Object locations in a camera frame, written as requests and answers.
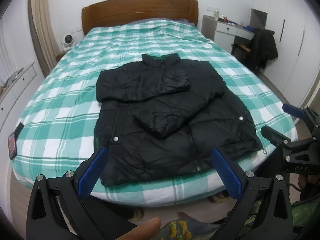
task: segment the bed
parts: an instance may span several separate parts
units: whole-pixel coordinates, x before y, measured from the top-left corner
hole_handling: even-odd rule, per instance
[[[162,18],[143,23],[132,21]],[[255,170],[275,149],[260,133],[264,125],[297,139],[292,118],[282,103],[233,56],[204,38],[197,25],[196,0],[108,0],[82,10],[84,40],[71,49],[27,104],[19,122],[25,127],[12,160],[17,179],[31,187],[38,174],[47,178],[75,170],[93,153],[93,130],[100,111],[95,98],[99,73],[132,61],[141,54],[177,52],[181,59],[207,60],[249,109],[263,149],[239,160]],[[195,175],[104,187],[98,181],[92,195],[114,203],[164,206],[201,199],[223,189],[215,170]]]

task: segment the nightstand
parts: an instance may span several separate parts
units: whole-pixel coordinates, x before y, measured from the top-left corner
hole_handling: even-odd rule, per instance
[[[67,52],[68,52],[68,50],[67,50],[67,51],[63,51],[63,52],[61,52],[60,54],[58,54],[58,55],[56,56],[57,62],[59,62],[60,59],[61,59],[64,55],[67,54]]]

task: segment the white fan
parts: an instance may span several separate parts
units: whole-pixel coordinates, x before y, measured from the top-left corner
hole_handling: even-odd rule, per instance
[[[72,35],[68,34],[63,37],[63,41],[61,42],[63,46],[63,51],[69,50],[72,48],[72,45],[74,43]]]

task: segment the wardrobe handle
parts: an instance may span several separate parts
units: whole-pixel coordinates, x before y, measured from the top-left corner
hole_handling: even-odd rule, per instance
[[[285,19],[283,20],[282,31],[281,31],[281,36],[280,36],[280,41],[279,41],[279,43],[281,42],[281,39],[282,39],[282,34],[283,34],[283,29],[284,29],[284,22],[285,22]]]
[[[303,35],[302,35],[302,41],[301,41],[301,45],[300,45],[300,49],[299,49],[299,52],[298,52],[298,56],[300,55],[300,51],[301,51],[301,48],[302,48],[302,43],[303,43],[303,39],[304,39],[304,30],[303,30]]]

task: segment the tiled floor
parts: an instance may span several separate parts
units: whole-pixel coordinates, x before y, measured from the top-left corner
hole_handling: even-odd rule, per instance
[[[272,83],[267,80],[263,75],[259,76],[261,80],[285,103],[287,100],[282,96],[282,94],[272,85]],[[298,131],[299,139],[307,138],[310,136],[307,127],[303,122],[298,122],[296,125]],[[298,185],[298,175],[291,174],[290,182]],[[26,216],[28,209],[29,197],[31,190],[21,185],[15,176],[11,176],[11,189],[10,189],[10,199],[11,199],[11,210],[13,224],[18,233],[26,239]],[[295,189],[290,189],[290,200],[295,202],[299,199],[299,192]],[[145,215],[141,221],[135,222],[137,224],[144,223],[152,217],[159,216],[162,219],[162,225],[173,219],[178,218],[178,213],[183,212],[196,220],[201,222],[214,222],[227,215],[227,212],[232,209],[235,204],[235,200],[231,198],[226,198],[223,203],[211,203],[208,199],[202,199],[194,201],[187,204],[159,207],[159,208],[145,208]]]

